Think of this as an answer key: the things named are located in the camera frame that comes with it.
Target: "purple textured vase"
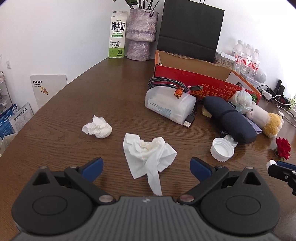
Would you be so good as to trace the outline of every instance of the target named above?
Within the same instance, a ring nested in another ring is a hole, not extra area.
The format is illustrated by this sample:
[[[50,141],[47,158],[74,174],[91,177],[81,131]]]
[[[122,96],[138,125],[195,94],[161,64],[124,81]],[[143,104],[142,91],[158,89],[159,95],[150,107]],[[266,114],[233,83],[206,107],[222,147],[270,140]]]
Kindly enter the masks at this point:
[[[129,59],[146,61],[150,59],[150,42],[155,41],[158,12],[146,9],[131,9],[126,38]]]

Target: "cow illustration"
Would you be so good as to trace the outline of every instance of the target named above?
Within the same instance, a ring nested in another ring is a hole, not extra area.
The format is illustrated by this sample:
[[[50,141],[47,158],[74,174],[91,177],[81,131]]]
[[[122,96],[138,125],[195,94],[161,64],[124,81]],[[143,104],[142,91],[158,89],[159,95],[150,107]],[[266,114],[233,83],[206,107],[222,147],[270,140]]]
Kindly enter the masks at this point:
[[[120,41],[111,42],[111,40],[110,40],[110,45],[111,45],[111,48],[118,48],[120,45]]]

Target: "milk carton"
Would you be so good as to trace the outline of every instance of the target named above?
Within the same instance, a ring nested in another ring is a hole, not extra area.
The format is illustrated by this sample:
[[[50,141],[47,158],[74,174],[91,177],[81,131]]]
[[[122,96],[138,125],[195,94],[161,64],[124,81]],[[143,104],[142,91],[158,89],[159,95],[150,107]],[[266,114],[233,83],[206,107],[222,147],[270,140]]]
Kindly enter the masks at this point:
[[[109,58],[123,58],[128,12],[113,11],[110,25]]]

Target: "ridged grey plate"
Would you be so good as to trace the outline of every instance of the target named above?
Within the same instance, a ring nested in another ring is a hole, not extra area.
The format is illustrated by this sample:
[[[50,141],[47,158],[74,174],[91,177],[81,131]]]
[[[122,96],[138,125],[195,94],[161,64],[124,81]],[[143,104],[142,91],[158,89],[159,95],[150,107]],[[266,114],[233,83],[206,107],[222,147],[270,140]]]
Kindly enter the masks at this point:
[[[13,241],[280,241],[273,234],[241,238],[209,227],[194,207],[171,197],[126,197],[100,206],[80,228],[67,234],[38,237],[18,234]]]

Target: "blue gripper pad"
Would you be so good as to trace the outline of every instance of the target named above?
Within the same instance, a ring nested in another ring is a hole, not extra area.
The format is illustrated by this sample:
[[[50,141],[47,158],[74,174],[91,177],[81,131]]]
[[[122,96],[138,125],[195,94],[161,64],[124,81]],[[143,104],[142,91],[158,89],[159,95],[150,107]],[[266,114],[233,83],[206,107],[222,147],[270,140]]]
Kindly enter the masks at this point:
[[[200,182],[206,180],[213,174],[210,168],[214,169],[197,157],[193,157],[190,160],[190,171]]]
[[[103,172],[104,162],[102,158],[97,158],[83,166],[81,175],[88,181],[93,182]]]
[[[290,163],[287,163],[287,162],[284,162],[284,161],[277,161],[276,163],[277,163],[279,166],[281,166],[281,167],[289,168],[289,169],[291,169],[291,170],[296,171],[296,166],[293,165],[293,164],[290,164]]]

